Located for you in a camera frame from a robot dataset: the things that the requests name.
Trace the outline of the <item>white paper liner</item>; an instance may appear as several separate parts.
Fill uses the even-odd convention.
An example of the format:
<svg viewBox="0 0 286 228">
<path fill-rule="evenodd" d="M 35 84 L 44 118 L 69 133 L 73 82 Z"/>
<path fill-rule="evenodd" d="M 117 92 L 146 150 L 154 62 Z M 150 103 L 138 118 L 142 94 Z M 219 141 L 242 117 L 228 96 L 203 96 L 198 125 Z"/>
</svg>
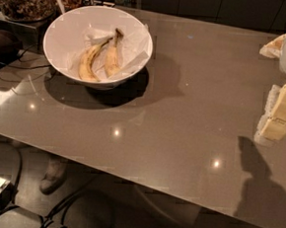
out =
<svg viewBox="0 0 286 228">
<path fill-rule="evenodd" d="M 123 32 L 117 44 L 119 72 L 111 77 L 108 77 L 105 72 L 105 59 L 107 56 L 107 49 L 112 46 L 114 32 L 116 28 L 120 28 Z M 73 78 L 80 79 L 78 68 L 81 55 L 91 45 L 98 44 L 106 38 L 111 38 L 111 41 L 104 45 L 101 54 L 99 54 L 93 61 L 92 70 L 100 78 L 98 82 L 85 81 L 85 82 L 113 82 L 115 80 L 123 79 L 129 74 L 133 74 L 137 69 L 142 67 L 142 63 L 149 57 L 149 34 L 146 25 L 135 26 L 132 31 L 128 31 L 127 26 L 111 26 L 109 30 L 98 30 L 97 28 L 89 28 L 84 33 L 84 47 L 79 48 L 77 51 L 72 52 L 67 56 L 67 73 Z"/>
</svg>

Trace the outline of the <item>white bowl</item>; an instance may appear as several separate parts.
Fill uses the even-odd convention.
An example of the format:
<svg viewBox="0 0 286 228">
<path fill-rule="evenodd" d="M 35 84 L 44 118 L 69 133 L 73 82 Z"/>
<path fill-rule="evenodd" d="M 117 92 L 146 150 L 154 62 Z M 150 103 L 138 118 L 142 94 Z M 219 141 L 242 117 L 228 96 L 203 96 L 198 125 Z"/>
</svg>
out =
<svg viewBox="0 0 286 228">
<path fill-rule="evenodd" d="M 123 79 L 109 83 L 85 82 L 78 78 L 73 78 L 67 73 L 67 56 L 84 47 L 84 33 L 86 29 L 109 30 L 111 26 L 127 26 L 128 31 L 131 32 L 133 27 L 142 25 L 145 24 L 141 23 L 133 15 L 110 7 L 89 6 L 71 10 L 55 19 L 46 30 L 42 41 L 44 55 L 57 72 L 67 76 L 69 79 L 96 90 L 109 90 L 136 75 L 147 64 L 153 52 L 153 41 L 150 33 L 148 33 L 149 57 L 142 63 L 142 67 Z"/>
</svg>

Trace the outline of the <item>left curved banana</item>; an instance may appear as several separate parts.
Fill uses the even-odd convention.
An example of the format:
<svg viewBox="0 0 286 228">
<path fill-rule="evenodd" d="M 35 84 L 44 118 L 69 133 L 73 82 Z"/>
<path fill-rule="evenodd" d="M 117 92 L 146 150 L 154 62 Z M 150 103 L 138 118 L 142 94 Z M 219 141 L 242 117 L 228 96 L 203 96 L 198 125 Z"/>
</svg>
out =
<svg viewBox="0 0 286 228">
<path fill-rule="evenodd" d="M 98 82 L 100 80 L 100 78 L 92 70 L 93 61 L 99 54 L 101 54 L 103 46 L 108 44 L 110 41 L 111 38 L 106 38 L 98 44 L 91 45 L 86 51 L 83 52 L 78 67 L 78 73 L 81 80 L 94 82 Z"/>
</svg>

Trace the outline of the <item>dark round object left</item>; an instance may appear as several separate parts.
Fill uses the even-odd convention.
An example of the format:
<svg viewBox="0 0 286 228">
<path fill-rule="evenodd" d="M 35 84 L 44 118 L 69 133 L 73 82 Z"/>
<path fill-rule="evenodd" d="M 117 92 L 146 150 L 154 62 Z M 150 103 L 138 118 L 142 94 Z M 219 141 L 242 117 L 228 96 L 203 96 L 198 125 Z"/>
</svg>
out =
<svg viewBox="0 0 286 228">
<path fill-rule="evenodd" d="M 0 68 L 14 62 L 23 49 L 23 43 L 6 30 L 0 30 Z"/>
</svg>

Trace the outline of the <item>beige shoe under table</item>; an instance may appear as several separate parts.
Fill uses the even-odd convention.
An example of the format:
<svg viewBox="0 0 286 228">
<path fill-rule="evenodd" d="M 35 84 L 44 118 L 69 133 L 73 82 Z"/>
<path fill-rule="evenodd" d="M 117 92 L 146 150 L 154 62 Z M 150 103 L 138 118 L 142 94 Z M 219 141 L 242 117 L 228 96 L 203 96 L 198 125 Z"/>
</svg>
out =
<svg viewBox="0 0 286 228">
<path fill-rule="evenodd" d="M 51 156 L 45 169 L 44 177 L 41 179 L 39 189 L 42 194 L 55 192 L 66 180 L 67 161 L 63 157 Z"/>
</svg>

